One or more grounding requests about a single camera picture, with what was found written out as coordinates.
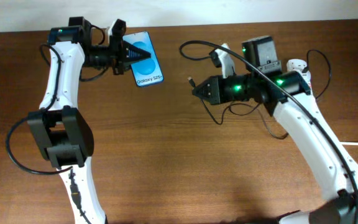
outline green light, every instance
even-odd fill
[[[234,91],[240,91],[241,90],[241,86],[240,85],[236,85],[234,86]]]
[[[276,80],[276,82],[277,82],[278,85],[281,85],[281,84],[284,83],[284,80]]]

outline robotic arm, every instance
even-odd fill
[[[77,109],[81,69],[111,67],[115,75],[120,75],[130,64],[150,58],[149,52],[122,40],[126,31],[124,21],[117,20],[109,29],[108,46],[91,45],[91,28],[90,22],[83,17],[71,17],[68,27],[51,29],[48,44],[59,54],[61,68],[58,74],[59,59],[51,50],[48,87],[40,109],[50,105],[55,90],[56,100],[48,111],[30,113],[35,116],[28,120],[44,159],[57,170],[72,167],[69,172],[60,173],[60,177],[70,196],[76,224],[108,223],[92,178],[93,134]],[[64,130],[54,131],[59,124]]]
[[[189,41],[184,43],[180,49],[188,44],[204,43],[197,40]],[[219,47],[211,43],[206,45]],[[358,197],[358,164],[347,153],[324,120],[316,99],[312,95],[310,72],[305,69],[306,63],[302,60],[290,60],[287,64],[288,72],[283,73],[281,61],[276,56],[273,39],[269,36],[242,43],[242,51],[248,62],[266,74],[274,82],[274,85],[271,82],[266,82],[260,74],[255,72],[254,68],[247,65],[247,69],[251,72],[248,75],[212,76],[198,86],[195,86],[191,79],[190,83],[194,87],[192,94],[210,102],[211,105],[249,101],[251,98],[257,103],[264,104],[270,116],[273,116],[295,141],[321,187],[323,198],[327,201],[325,205],[315,211],[290,213],[271,223],[358,223],[358,217],[357,222],[354,220],[357,213],[355,205]],[[315,119],[311,120],[305,111],[301,110],[276,86],[281,87],[294,97]],[[316,123],[319,123],[325,130],[334,145],[322,134]],[[346,171],[344,163],[339,158],[340,155],[346,160],[350,173]],[[352,175],[354,179],[357,192],[352,187],[349,175]]]

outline wooden table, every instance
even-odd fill
[[[308,49],[322,50],[333,66],[333,79],[319,107],[340,140],[358,141],[358,20],[146,30],[165,75],[163,84],[137,88],[131,72],[109,72],[79,87],[79,109],[95,139],[94,182],[110,223],[217,223],[319,207],[318,185],[293,141],[271,138],[257,113],[227,115],[222,126],[215,125],[191,95],[186,78],[199,83],[221,71],[209,60],[181,58],[178,47],[201,39],[227,42],[240,53],[242,41],[272,35],[284,63],[305,59]],[[4,148],[11,125],[36,110],[44,95],[48,67],[38,46],[47,34],[0,33],[0,223],[73,223],[60,178],[21,171]],[[193,47],[187,52],[201,56],[209,51]],[[245,72],[238,61],[236,67]],[[85,69],[84,75],[96,72]],[[311,56],[311,72],[313,90],[320,92],[328,72],[319,55]],[[216,116],[222,108],[210,107]],[[267,120],[283,133],[272,118]],[[358,147],[347,149],[358,162]],[[27,125],[14,134],[12,150],[31,168],[52,170]]]

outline phone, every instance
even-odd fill
[[[162,75],[160,64],[158,63],[158,58],[155,54],[149,33],[143,31],[136,34],[129,34],[125,35],[122,39],[135,47],[150,52],[151,54],[150,58],[131,65],[136,85],[143,87],[163,82],[164,76]]]

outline white wall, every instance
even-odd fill
[[[70,16],[100,27],[358,19],[358,0],[0,0],[0,32],[49,30]]]

